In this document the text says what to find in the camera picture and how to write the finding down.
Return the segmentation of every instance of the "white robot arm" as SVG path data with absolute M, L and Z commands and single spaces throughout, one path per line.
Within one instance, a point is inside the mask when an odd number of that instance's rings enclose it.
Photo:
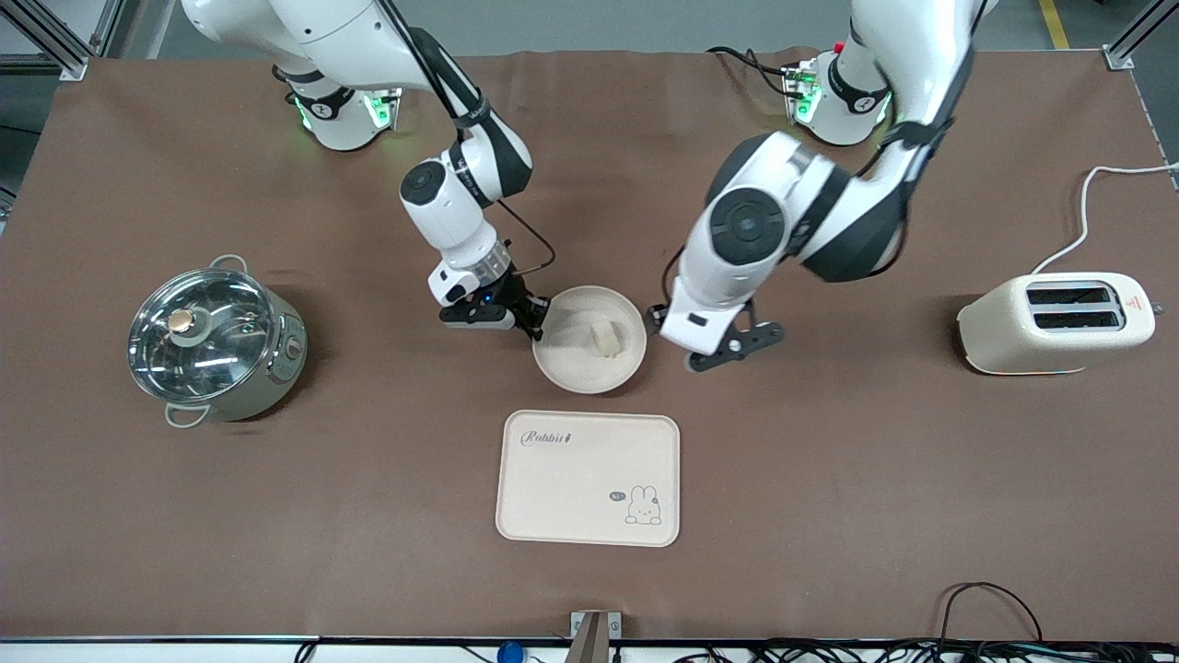
M 897 101 L 874 175 L 852 176 L 782 133 L 740 144 L 720 168 L 679 262 L 660 334 L 707 370 L 776 344 L 783 329 L 735 321 L 786 257 L 824 281 L 876 275 L 904 244 L 909 197 L 969 78 L 982 0 L 852 0 L 852 24 Z
M 400 192 L 414 224 L 442 254 L 428 278 L 443 307 L 440 317 L 452 327 L 518 327 L 540 337 L 548 301 L 528 293 L 507 244 L 483 217 L 483 209 L 527 186 L 532 156 L 428 32 L 409 27 L 391 0 L 183 5 L 206 37 L 272 57 L 308 129 L 330 149 L 361 147 L 388 126 L 388 118 L 370 112 L 388 91 L 434 92 L 457 137 L 439 157 L 414 168 Z

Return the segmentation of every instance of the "bunny cartoon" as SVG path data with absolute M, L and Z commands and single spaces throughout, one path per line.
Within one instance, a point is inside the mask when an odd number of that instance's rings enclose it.
M 659 498 L 654 486 L 631 488 L 631 505 L 626 510 L 626 521 L 631 525 L 660 525 Z

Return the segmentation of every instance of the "metal frame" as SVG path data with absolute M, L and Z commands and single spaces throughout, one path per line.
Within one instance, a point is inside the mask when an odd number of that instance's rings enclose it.
M 106 0 L 94 32 L 84 40 L 41 0 L 0 0 L 0 14 L 41 51 L 37 55 L 0 54 L 0 73 L 46 73 L 60 68 L 61 80 L 81 80 L 86 59 L 107 54 L 126 6 L 127 0 Z
M 1141 13 L 1134 17 L 1134 20 L 1129 21 L 1126 29 L 1121 31 L 1112 44 L 1101 47 L 1106 66 L 1111 71 L 1134 68 L 1131 54 L 1157 27 L 1162 25 L 1162 21 L 1171 18 L 1175 9 L 1179 9 L 1179 0 L 1152 0 Z

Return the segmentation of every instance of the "brown tablecloth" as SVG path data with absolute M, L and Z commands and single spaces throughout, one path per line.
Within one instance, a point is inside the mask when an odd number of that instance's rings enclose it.
M 780 98 L 710 55 L 466 61 L 526 138 L 513 199 L 560 251 L 542 294 L 595 283 L 640 308 L 742 139 Z M 545 635 L 567 612 L 631 636 L 929 635 L 943 589 L 1015 590 L 1052 638 L 1179 636 L 1179 334 L 1079 375 L 995 379 L 953 317 L 1076 231 L 1084 172 L 1160 162 L 1134 83 L 1095 52 L 984 53 L 878 278 L 786 265 L 758 296 L 788 340 L 690 376 L 652 340 L 617 393 L 565 393 L 520 333 L 448 330 L 402 175 L 442 151 L 437 103 L 399 136 L 318 147 L 263 61 L 106 61 L 58 93 L 0 239 L 0 628 L 8 635 Z M 869 147 L 834 150 L 858 166 Z M 1120 270 L 1179 307 L 1165 175 L 1099 179 L 1060 268 Z M 521 264 L 544 257 L 516 239 Z M 310 333 L 269 416 L 190 432 L 126 367 L 169 277 L 245 255 Z M 657 413 L 683 431 L 667 549 L 513 543 L 493 520 L 521 408 Z M 1028 635 L 964 597 L 951 635 Z

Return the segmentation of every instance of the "stainless steel pot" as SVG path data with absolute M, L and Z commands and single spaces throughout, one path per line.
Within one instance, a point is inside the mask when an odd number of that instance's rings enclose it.
M 241 270 L 224 267 L 238 262 Z M 295 385 L 307 333 L 295 308 L 249 275 L 239 256 L 182 274 L 139 308 L 127 341 L 131 375 L 165 401 L 176 428 L 259 414 Z M 187 413 L 191 421 L 177 415 Z

